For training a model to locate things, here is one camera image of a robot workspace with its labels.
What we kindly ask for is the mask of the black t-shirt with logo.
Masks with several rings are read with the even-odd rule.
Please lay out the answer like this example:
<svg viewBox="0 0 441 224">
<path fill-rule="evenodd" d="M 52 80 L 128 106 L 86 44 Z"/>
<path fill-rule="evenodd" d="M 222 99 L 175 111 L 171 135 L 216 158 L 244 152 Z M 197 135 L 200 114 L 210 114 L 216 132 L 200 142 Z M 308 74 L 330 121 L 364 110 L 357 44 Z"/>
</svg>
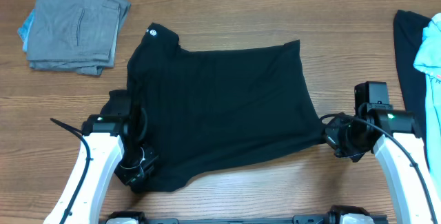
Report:
<svg viewBox="0 0 441 224">
<path fill-rule="evenodd" d="M 322 143 L 300 42 L 190 52 L 152 23 L 127 65 L 127 91 L 147 114 L 157 155 L 136 193 L 173 192 L 194 176 L 277 159 Z"/>
</svg>

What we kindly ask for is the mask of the light blue printed shirt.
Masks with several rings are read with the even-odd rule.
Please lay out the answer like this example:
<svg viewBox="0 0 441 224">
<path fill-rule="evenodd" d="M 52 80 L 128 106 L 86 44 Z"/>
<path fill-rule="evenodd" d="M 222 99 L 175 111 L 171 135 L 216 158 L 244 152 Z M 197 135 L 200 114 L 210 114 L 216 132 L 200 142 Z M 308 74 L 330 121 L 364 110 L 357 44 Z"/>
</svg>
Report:
<svg viewBox="0 0 441 224">
<path fill-rule="evenodd" d="M 425 113 L 429 172 L 440 193 L 440 14 L 432 17 L 422 32 L 422 44 L 413 66 L 426 79 Z"/>
</svg>

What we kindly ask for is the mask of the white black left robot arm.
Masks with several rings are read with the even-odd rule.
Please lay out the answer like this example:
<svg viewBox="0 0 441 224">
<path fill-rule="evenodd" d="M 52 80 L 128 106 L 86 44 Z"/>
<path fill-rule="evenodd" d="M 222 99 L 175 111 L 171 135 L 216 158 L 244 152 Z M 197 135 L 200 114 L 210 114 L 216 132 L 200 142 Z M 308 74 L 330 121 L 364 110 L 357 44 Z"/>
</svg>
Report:
<svg viewBox="0 0 441 224">
<path fill-rule="evenodd" d="M 81 129 L 55 123 L 79 138 L 79 155 L 65 189 L 45 223 L 98 223 L 110 180 L 144 183 L 158 157 L 145 141 L 147 112 L 127 90 L 113 90 L 100 114 Z"/>
</svg>

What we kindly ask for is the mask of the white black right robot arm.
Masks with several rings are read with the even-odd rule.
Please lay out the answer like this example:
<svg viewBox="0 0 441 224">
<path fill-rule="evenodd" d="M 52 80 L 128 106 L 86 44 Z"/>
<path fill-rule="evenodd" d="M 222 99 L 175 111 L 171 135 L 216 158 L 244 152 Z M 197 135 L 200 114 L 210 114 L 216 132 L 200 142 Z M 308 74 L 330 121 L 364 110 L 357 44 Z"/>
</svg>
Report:
<svg viewBox="0 0 441 224">
<path fill-rule="evenodd" d="M 427 167 L 414 115 L 394 110 L 385 82 L 354 88 L 355 114 L 328 114 L 323 136 L 338 158 L 374 154 L 387 180 L 398 223 L 439 223 L 440 198 Z"/>
</svg>

